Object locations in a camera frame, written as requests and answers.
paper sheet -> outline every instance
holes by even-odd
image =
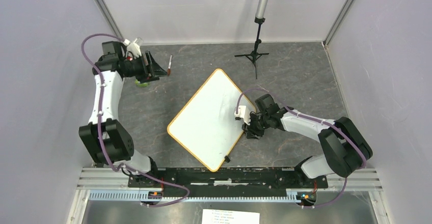
[[[201,224],[259,224],[259,213],[228,211],[228,210],[203,210]]]

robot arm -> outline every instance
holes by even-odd
[[[310,157],[302,161],[298,166],[303,173],[313,179],[318,176],[336,173],[341,177],[349,176],[362,165],[362,159],[354,148],[347,142],[342,142],[343,137],[326,123],[330,123],[347,135],[360,149],[366,160],[372,157],[372,150],[355,127],[353,122],[342,117],[339,120],[326,120],[313,116],[315,121],[305,119],[293,108],[279,108],[271,95],[266,94],[257,100],[259,113],[248,111],[246,106],[239,106],[234,113],[236,120],[243,120],[243,131],[247,138],[259,139],[267,128],[275,128],[288,132],[296,132],[309,137],[321,144],[324,154]]]
[[[102,115],[102,139],[111,161],[148,172],[154,162],[148,156],[134,150],[132,137],[118,121],[118,105],[126,77],[135,77],[139,82],[144,83],[159,80],[161,76],[166,76],[167,72],[156,63],[149,51],[145,52],[145,56],[142,55],[138,41],[139,39],[133,42],[125,40],[123,43],[117,41],[102,43],[103,56],[95,65],[101,71],[104,81],[101,83],[100,76],[93,69],[96,95],[92,115],[88,125],[81,126],[78,133],[93,161],[107,164],[97,133],[97,120],[99,115]],[[101,87],[104,89],[102,108],[99,109]]]

whiteboard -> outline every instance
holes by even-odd
[[[210,171],[217,171],[243,134],[234,109],[240,89],[216,69],[168,125],[168,134]],[[243,96],[240,105],[256,111]]]
[[[124,38],[147,44],[254,42],[259,0],[104,0]],[[268,0],[263,42],[322,41],[345,0]]]

gray speckled floor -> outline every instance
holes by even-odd
[[[303,113],[338,119],[345,115],[326,53],[320,43],[262,43],[270,55],[257,62],[258,80],[247,58],[253,44],[148,46],[155,60],[171,75],[138,88],[126,80],[119,105],[120,122],[132,135],[135,148],[159,167],[203,166],[167,134],[167,125],[216,69],[223,69],[241,90],[265,88]],[[255,101],[263,95],[251,92]],[[268,129],[260,140],[243,135],[223,166],[293,166],[322,152],[319,143],[301,135]]]

tripod base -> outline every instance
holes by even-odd
[[[234,57],[247,57],[252,62],[252,64],[254,65],[254,67],[255,67],[255,79],[258,79],[258,74],[256,71],[256,61],[263,55],[269,55],[269,53],[268,52],[258,53],[258,52],[252,51],[250,54],[234,55]]]

